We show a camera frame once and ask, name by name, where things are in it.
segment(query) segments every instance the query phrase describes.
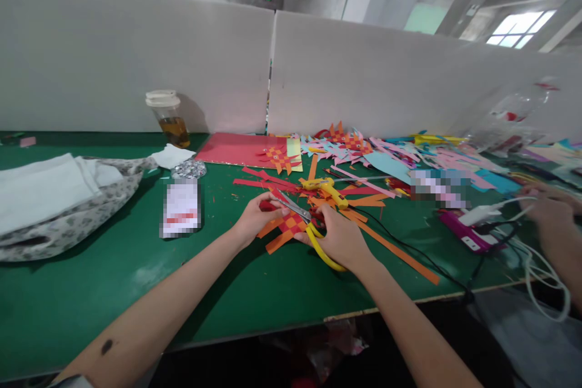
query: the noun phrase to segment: scissor blade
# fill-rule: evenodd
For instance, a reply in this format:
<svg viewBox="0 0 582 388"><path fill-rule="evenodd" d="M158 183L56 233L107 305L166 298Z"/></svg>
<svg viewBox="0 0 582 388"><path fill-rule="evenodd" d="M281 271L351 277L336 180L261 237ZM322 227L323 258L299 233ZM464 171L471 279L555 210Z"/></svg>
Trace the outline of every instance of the scissor blade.
<svg viewBox="0 0 582 388"><path fill-rule="evenodd" d="M311 214L306 211L305 209L303 209L301 206L299 206L297 203L295 203L293 200L291 200L285 193L283 193L282 191L278 190L278 189L274 189L274 191L277 191L277 193L280 195L276 195L276 197L279 199L279 201L281 201L281 203L283 203L285 206L287 206L290 210L292 210L293 212L301 215L302 219L306 222L309 223L311 222Z"/></svg>

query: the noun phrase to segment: yellow scissors handle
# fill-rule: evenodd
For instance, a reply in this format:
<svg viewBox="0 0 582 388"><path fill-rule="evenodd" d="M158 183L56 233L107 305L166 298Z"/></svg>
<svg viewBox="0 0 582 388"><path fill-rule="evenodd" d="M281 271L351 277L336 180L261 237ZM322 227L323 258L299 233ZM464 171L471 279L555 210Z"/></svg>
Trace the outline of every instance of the yellow scissors handle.
<svg viewBox="0 0 582 388"><path fill-rule="evenodd" d="M311 244L313 245L313 248L315 249L315 251L317 252L317 254L319 255L319 257L328 266L330 266L331 268L333 268L334 270L339 271L339 272L345 272L345 271L347 271L347 269L345 267L342 267L338 263L332 261L332 259L329 256L327 256L326 253L323 251L323 249L321 248L321 246L317 242L317 238L323 238L323 235L320 234L319 230L317 230L315 228L315 226L313 225L313 223L309 223L307 225L307 228L305 229L305 232L309 235L309 239L311 240Z"/></svg>

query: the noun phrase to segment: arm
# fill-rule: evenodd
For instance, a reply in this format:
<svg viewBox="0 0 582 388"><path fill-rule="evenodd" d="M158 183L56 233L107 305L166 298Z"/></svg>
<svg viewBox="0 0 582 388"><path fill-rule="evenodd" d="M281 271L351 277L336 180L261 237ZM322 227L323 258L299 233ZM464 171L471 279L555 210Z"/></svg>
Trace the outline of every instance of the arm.
<svg viewBox="0 0 582 388"><path fill-rule="evenodd" d="M234 257L271 220L288 209L262 212L265 193L251 200L238 222L111 323L55 379L84 375L95 388L133 385L158 359L176 332Z"/></svg>
<svg viewBox="0 0 582 388"><path fill-rule="evenodd" d="M574 223L574 213L582 209L582 204L569 197L569 202L556 201L540 190L537 201L521 200L520 204L526 208L533 203L527 216L538 226L541 248L570 290L572 302L582 310L582 233ZM572 202L579 203L577 208Z"/></svg>
<svg viewBox="0 0 582 388"><path fill-rule="evenodd" d="M376 302L419 388L480 387L481 384L388 270L372 255L358 226L332 210L320 208L327 235L323 250L350 269ZM311 245L305 233L295 238Z"/></svg>

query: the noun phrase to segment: white cloth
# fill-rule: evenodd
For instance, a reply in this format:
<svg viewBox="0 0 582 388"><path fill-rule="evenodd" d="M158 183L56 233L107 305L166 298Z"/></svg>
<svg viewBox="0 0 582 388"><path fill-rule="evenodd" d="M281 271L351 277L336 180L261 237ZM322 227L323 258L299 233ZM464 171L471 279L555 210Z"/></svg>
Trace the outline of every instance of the white cloth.
<svg viewBox="0 0 582 388"><path fill-rule="evenodd" d="M179 149L175 145L166 144L165 149L161 152L153 153L152 158L156 160L160 167L171 170L195 154L191 150Z"/></svg>
<svg viewBox="0 0 582 388"><path fill-rule="evenodd" d="M70 153L0 171L0 235L54 218L121 179L116 168Z"/></svg>

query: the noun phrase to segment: green tabletop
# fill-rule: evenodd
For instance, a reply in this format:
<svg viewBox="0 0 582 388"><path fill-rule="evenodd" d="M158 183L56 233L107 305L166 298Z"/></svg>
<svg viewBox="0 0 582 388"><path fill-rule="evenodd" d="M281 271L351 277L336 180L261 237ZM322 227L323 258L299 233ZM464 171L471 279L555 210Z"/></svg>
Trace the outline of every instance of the green tabletop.
<svg viewBox="0 0 582 388"><path fill-rule="evenodd" d="M0 170L67 152L74 156L142 158L165 145L164 137L157 133L27 135L35 135L37 144L26 149L14 144L0 146ZM192 135L192 150L200 148L206 138ZM306 178L310 161L304 157L304 172L293 172L289 180ZM322 168L330 163L329 159L319 163L318 177L326 175ZM208 164L207 169L201 179L204 227L188 238L166 241L159 237L169 181L160 177L169 172L156 170L144 176L138 191L114 217L74 248L44 261L0 264L0 380L63 368L132 303L229 229L247 201L262 192L232 184L235 178L256 179L243 173L242 167ZM276 176L274 170L267 172ZM379 174L361 164L356 164L354 172L359 176ZM468 189L474 206L502 199L494 191ZM299 199L299 204L306 206L305 200ZM425 251L460 281L468 280L479 257L441 224L434 206L400 198L385 203L381 220L395 236ZM367 210L380 216L380 208ZM514 205L504 209L508 217L517 211ZM368 225L384 234L372 220ZM526 224L520 235L530 242L532 226ZM380 243L364 236L372 253L412 299L441 298L461 291L445 278L434 286ZM229 265L178 332L171 348L317 324L331 316L375 307L351 273L334 272L310 247L291 240L269 255L264 248L268 242L267 238L255 240ZM511 250L501 251L486 260L474 288L519 281L523 271L518 264Z"/></svg>

